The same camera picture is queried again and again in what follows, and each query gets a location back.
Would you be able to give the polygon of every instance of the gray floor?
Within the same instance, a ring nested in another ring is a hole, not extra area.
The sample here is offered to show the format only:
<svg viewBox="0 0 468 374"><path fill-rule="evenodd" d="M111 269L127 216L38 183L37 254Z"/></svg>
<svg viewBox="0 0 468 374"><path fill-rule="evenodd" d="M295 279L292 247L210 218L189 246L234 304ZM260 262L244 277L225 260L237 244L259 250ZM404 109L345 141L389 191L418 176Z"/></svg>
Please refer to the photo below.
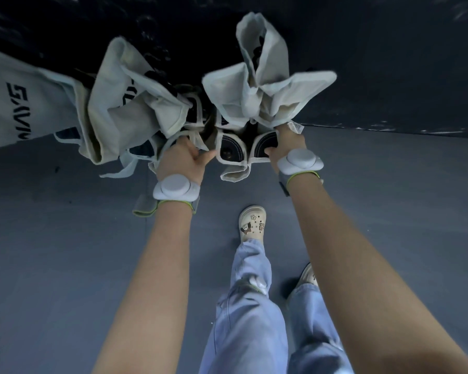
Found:
<svg viewBox="0 0 468 374"><path fill-rule="evenodd" d="M306 128L335 200L468 352L468 139ZM101 179L51 138L0 149L0 373L88 373L152 220L130 210L154 184L145 165ZM240 183L208 167L191 236L191 290L178 373L194 373L227 289L243 207L268 211L274 284L308 261L290 200L268 164Z"/></svg>

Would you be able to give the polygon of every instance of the light blue jeans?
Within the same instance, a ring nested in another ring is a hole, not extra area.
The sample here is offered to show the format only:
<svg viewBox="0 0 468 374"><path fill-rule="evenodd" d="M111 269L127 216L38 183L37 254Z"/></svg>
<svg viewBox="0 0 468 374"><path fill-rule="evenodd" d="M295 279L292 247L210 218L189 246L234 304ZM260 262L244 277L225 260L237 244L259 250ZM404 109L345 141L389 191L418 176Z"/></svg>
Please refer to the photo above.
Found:
<svg viewBox="0 0 468 374"><path fill-rule="evenodd" d="M250 239L239 245L231 289L217 303L200 374L353 373L321 293L312 284L289 296L296 351L288 362L284 318L267 295L271 283L262 243Z"/></svg>

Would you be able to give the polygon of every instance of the leg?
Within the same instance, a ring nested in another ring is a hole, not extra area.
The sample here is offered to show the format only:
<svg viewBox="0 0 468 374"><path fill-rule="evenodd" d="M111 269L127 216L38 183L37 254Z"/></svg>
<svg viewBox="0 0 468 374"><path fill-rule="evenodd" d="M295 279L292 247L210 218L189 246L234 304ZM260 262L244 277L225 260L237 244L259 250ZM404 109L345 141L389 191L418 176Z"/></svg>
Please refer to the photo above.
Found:
<svg viewBox="0 0 468 374"><path fill-rule="evenodd" d="M296 347L289 374L353 372L310 264L288 298L288 309Z"/></svg>
<svg viewBox="0 0 468 374"><path fill-rule="evenodd" d="M257 220L259 215L262 220L252 225L253 232L257 227L257 239L253 238L254 233L245 234L236 251L231 289L217 303L217 320L206 345L200 374L286 373L284 318L268 299L272 273L259 229L260 222L262 229L265 225L262 210L256 213Z"/></svg>

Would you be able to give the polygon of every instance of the forearm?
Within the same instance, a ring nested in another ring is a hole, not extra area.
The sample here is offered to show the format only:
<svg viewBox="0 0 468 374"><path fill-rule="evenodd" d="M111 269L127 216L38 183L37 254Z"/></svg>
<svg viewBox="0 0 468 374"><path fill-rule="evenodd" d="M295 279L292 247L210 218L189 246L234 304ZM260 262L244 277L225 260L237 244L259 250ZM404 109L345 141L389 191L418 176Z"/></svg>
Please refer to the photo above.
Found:
<svg viewBox="0 0 468 374"><path fill-rule="evenodd" d="M312 174L288 185L319 288L356 372L468 372L468 358Z"/></svg>
<svg viewBox="0 0 468 374"><path fill-rule="evenodd" d="M97 359L93 374L172 374L189 290L191 208L165 202Z"/></svg>

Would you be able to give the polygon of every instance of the shoe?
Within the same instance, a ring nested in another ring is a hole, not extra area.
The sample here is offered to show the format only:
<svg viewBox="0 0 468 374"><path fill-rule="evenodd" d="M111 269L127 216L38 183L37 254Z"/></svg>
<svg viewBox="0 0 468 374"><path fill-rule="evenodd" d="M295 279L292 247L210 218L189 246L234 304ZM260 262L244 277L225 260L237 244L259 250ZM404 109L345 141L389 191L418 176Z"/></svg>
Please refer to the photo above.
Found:
<svg viewBox="0 0 468 374"><path fill-rule="evenodd" d="M312 264L310 263L307 266L305 266L305 269L301 273L300 280L296 284L295 289L298 286L303 285L304 283L311 283L312 285L319 287L319 285L317 284L317 280L315 279L315 276L314 276L314 270L312 269Z"/></svg>
<svg viewBox="0 0 468 374"><path fill-rule="evenodd" d="M253 205L245 208L239 216L241 242L257 239L263 243L266 219L267 213L262 206Z"/></svg>

